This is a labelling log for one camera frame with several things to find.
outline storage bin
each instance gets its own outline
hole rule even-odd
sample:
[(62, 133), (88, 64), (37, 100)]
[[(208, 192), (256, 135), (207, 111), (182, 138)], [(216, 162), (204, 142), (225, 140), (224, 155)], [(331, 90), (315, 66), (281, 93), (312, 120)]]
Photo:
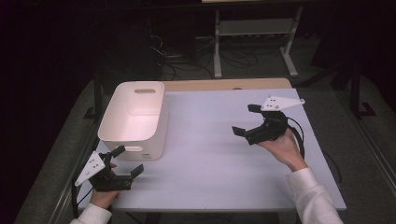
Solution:
[(158, 160), (163, 154), (169, 110), (164, 85), (157, 81), (121, 83), (114, 91), (98, 130), (98, 137), (113, 150), (125, 146), (117, 158)]

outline hand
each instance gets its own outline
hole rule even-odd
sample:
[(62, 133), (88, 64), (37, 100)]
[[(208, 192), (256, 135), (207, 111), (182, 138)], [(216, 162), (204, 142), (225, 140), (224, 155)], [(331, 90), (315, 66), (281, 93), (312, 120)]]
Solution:
[(287, 129), (285, 134), (275, 141), (260, 142), (257, 145), (265, 147), (277, 160), (286, 164), (292, 172), (308, 167), (297, 148), (294, 135), (290, 129)]
[[(110, 163), (111, 168), (116, 167), (116, 164)], [(109, 192), (98, 192), (95, 189), (92, 191), (92, 196), (90, 203), (98, 207), (107, 209), (114, 199), (118, 199), (120, 196), (119, 191), (109, 191)]]

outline white sleeve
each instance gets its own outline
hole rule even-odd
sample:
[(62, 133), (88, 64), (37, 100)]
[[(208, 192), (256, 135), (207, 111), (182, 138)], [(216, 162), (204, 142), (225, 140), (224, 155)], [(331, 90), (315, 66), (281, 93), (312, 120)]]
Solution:
[(70, 224), (106, 224), (110, 218), (109, 211), (89, 203), (78, 219), (74, 219)]
[(288, 175), (297, 212), (304, 224), (343, 223), (332, 203), (329, 191), (317, 181), (310, 168)]

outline table surface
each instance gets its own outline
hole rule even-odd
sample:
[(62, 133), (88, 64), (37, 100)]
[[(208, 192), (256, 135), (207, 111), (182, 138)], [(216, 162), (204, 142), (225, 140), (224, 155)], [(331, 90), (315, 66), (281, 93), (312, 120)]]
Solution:
[[(262, 83), (272, 82), (273, 85), (263, 85), (266, 88), (263, 89)], [(277, 82), (281, 89), (271, 89), (276, 88), (274, 83)], [(193, 83), (197, 84), (193, 86), (203, 84), (205, 90), (186, 91)], [(115, 169), (118, 175), (128, 174), (141, 163), (145, 166), (145, 171), (132, 184), (132, 190), (123, 191), (113, 207), (136, 212), (294, 209), (285, 177), (290, 170), (264, 148), (249, 146), (244, 138), (233, 135), (231, 128), (238, 126), (249, 130), (261, 125), (261, 115), (248, 112), (247, 105), (260, 105), (269, 94), (298, 98), (297, 91), (291, 89), (290, 84), (285, 87), (285, 84), (288, 82), (283, 79), (265, 78), (241, 79), (239, 82), (165, 82), (167, 92), (164, 99), (169, 104), (170, 117), (163, 155), (156, 161), (112, 160), (118, 165)], [(234, 87), (258, 89), (260, 86), (261, 90), (232, 91)], [(303, 106), (283, 112), (302, 125), (307, 163), (318, 181), (329, 190), (336, 208), (345, 209)], [(107, 152), (108, 149), (100, 142), (97, 151)], [(86, 181), (78, 199), (90, 188)], [(89, 198), (80, 207), (84, 207)]]

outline shirt cuff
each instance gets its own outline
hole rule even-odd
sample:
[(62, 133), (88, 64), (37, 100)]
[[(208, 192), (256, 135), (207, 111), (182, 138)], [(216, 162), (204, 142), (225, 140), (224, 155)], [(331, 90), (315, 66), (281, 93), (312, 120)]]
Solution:
[(287, 179), (293, 192), (299, 192), (319, 185), (314, 172), (309, 167), (287, 175)]
[(106, 224), (111, 218), (111, 213), (106, 209), (88, 203), (78, 220), (89, 224)]

